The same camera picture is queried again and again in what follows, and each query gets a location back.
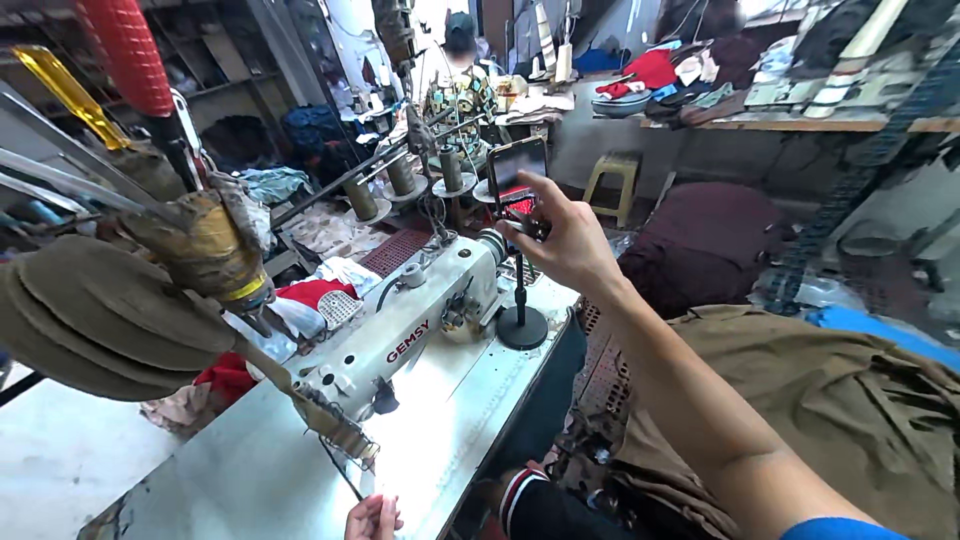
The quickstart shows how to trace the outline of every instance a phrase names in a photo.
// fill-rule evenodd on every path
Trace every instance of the smartphone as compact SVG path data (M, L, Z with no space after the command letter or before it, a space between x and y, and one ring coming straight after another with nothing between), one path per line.
M547 176L546 140L542 136L494 148L487 155L488 189L498 214L507 208L524 214L533 209L534 192L520 182L517 173L521 170Z

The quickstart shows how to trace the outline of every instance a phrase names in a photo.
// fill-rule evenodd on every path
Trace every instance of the yellow stool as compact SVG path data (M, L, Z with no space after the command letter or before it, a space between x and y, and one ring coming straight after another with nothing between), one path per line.
M605 173L618 174L623 178L623 186L620 188L620 206L616 209L607 209L590 205L594 213L615 216L618 229L627 224L627 216L630 215L630 208L634 205L634 182L636 182L636 170L639 165L639 160L636 158L607 154L597 160L597 164L593 166L590 181L587 183L587 192L584 193L585 203L590 202L590 198L593 197L593 190L596 189L600 177Z

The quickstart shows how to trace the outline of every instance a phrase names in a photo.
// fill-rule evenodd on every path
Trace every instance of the blue sleeve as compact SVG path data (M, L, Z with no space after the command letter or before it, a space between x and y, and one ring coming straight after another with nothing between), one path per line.
M888 528L850 518L815 518L798 523L780 540L908 540Z

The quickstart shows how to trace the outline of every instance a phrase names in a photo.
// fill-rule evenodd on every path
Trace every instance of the hand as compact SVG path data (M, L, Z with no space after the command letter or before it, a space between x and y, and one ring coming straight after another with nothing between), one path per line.
M396 499L377 494L357 503L347 514L344 540L393 540L394 531L403 527Z
M520 182L540 196L534 217L546 219L553 230L539 243L507 223L496 229L513 242L535 266L561 285L592 298L612 282L622 279L610 244L587 203L566 198L554 182L540 175L520 171Z

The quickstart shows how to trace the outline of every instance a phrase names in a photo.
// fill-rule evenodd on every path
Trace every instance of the black phone stand base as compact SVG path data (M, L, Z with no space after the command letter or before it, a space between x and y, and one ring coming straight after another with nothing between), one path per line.
M496 321L496 336L515 351L529 351L546 340L546 317L527 306L527 290L523 284L523 255L516 256L516 306L500 313Z

